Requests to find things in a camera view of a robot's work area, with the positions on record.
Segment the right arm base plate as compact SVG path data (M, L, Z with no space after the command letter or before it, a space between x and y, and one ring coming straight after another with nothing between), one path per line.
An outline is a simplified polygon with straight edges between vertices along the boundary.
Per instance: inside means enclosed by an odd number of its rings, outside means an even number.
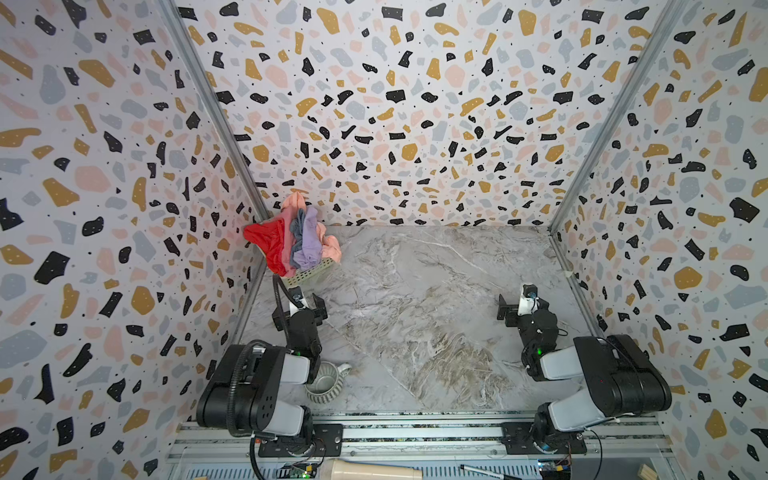
M501 443L508 455L587 453L583 436L578 432L547 430L532 422L505 422L501 432Z

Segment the corner aluminium post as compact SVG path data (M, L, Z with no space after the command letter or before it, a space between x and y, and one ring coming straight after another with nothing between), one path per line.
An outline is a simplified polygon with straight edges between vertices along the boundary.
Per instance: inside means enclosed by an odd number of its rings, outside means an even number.
M586 159L573 177L573 182L548 227L548 233L552 240L556 239L557 231L564 225L569 209L576 202L579 190L587 183L590 172L596 166L606 145L612 138L614 130L633 104L634 96L642 86L649 69L653 66L673 27L682 16L684 8L685 1L670 0L665 3L664 8L661 10L660 16L651 32L650 39L646 42L644 50L640 53L635 67L621 88L606 120L598 129L597 136L587 152Z
M194 42L187 33L176 3L171 0L158 0L156 5L169 30L169 36L177 47L178 54L187 68L190 79L199 92L200 100L211 118L211 123L223 142L224 148L243 184L243 188L248 196L248 203L254 209L255 217L258 221L266 220L268 218L268 211L243 153L238 147L232 129L220 107L215 90L206 77L204 65L197 55Z

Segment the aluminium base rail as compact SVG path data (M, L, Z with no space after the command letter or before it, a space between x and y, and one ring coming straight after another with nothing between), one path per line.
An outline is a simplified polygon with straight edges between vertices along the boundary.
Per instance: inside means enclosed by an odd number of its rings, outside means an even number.
M349 460L496 460L551 458L534 446L508 453L515 435L511 423L528 422L529 411L497 412L396 412L339 413L318 415L318 425L342 427L340 456ZM577 439L585 450L565 450L573 459L671 458L669 440L654 416L625 417L593 426ZM181 425L167 460L170 464L227 463L245 461L246 438L233 438L227 431Z

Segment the beige cylinder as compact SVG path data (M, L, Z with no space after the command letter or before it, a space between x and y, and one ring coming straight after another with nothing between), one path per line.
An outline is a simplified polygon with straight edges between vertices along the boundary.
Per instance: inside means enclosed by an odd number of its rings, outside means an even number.
M318 468L318 480L422 480L423 473L410 467L356 463L332 459Z

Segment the right corner aluminium post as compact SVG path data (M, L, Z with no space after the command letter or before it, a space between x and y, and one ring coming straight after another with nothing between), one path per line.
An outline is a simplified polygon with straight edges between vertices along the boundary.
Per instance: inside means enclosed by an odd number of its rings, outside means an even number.
M646 42L644 50L640 53L635 67L621 88L606 120L598 129L597 136L587 152L586 159L573 177L573 182L548 227L548 233L552 240L556 239L557 231L564 225L569 209L576 202L579 190L587 183L590 172L596 166L606 145L612 138L614 130L633 104L634 96L642 86L649 69L653 66L673 27L682 16L684 8L685 1L670 0L665 3L664 8L661 10L660 16L651 32L650 39Z

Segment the grey ribbed ceramic mug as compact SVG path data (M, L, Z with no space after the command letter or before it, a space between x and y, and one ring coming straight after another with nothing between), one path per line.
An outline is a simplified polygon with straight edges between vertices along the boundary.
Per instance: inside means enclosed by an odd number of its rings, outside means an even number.
M305 392L310 402L327 404L339 396L344 388L347 375L352 367L349 364L336 365L323 361L315 380L305 385Z

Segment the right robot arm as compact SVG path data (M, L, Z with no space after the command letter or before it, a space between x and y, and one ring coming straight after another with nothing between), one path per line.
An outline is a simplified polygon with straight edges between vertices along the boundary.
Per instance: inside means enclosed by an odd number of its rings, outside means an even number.
M567 333L535 285L523 285L515 304L500 296L497 319L518 332L521 364L530 378L582 382L569 397L540 405L528 429L518 427L510 435L508 450L583 453L579 436L587 429L671 407L671 387L630 336L579 336L570 346L558 347L557 340Z

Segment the grey blue t shirt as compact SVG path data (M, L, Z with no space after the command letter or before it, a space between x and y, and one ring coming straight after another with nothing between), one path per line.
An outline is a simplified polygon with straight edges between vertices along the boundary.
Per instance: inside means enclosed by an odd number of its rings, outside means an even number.
M297 270L303 270L305 262L303 253L303 227L298 221L293 221L290 225L290 231L294 238L290 253L290 264Z

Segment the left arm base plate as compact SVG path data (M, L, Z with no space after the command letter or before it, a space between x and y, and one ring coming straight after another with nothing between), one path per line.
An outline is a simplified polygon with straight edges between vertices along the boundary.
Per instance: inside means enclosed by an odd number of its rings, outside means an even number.
M277 436L262 442L257 450L259 458L335 458L341 455L344 426L339 423L321 423L304 426L296 436Z

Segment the red t shirt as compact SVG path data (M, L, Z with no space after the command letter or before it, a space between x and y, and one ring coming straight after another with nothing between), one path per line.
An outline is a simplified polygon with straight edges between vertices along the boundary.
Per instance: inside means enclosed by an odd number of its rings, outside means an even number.
M243 235L248 242L257 246L262 252L267 268L272 273L279 276L285 276L288 273L288 264L285 260L286 226L282 218L248 225Z

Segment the black pen tool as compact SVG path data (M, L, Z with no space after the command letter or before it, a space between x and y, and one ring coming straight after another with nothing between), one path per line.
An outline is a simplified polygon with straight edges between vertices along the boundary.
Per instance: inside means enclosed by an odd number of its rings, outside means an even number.
M465 464L461 464L459 466L459 468L462 471L464 471L464 472L473 473L473 474L477 474L477 475L482 475L482 476L490 477L490 478L493 478L493 479L496 479L496 480L507 480L508 479L508 476L505 475L505 474L496 473L496 472L492 472L490 470L476 468L476 467L472 467L472 466L465 465Z

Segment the left corner aluminium post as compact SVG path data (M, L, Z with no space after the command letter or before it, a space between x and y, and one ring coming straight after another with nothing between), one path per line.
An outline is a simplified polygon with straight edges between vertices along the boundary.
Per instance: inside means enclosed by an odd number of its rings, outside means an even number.
M238 147L232 129L220 107L215 90L206 77L204 65L197 55L194 42L187 33L176 3L171 0L158 0L156 5L169 30L169 36L177 47L178 54L187 68L190 79L199 92L200 100L211 118L211 123L223 142L224 148L243 184L243 188L248 196L248 203L254 209L255 217L258 221L266 220L268 218L268 211L243 153Z

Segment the salmon t shirt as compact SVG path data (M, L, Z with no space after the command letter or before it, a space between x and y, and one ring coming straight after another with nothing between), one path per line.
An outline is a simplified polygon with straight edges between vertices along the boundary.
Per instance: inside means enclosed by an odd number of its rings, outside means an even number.
M316 225L316 233L321 243L322 258L330 259L335 263L340 263L342 252L338 239L327 233L327 228L322 222Z

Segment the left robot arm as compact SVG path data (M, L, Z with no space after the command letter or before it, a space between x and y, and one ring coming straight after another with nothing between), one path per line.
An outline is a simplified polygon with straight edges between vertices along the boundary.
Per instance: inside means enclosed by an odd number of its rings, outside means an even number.
M273 319L286 336L277 346L263 340L233 344L203 390L195 419L199 426L227 431L233 437L309 443L314 427L310 410L279 399L284 385L308 385L316 379L322 346L318 327L328 318L325 301L311 297Z

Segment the lilac t shirt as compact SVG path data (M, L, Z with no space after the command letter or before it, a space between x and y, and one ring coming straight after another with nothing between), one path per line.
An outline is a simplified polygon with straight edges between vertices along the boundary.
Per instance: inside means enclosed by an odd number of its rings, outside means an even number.
M322 260L321 243L316 233L316 225L317 210L312 206L307 207L303 222L303 253L305 256L303 270L318 265Z

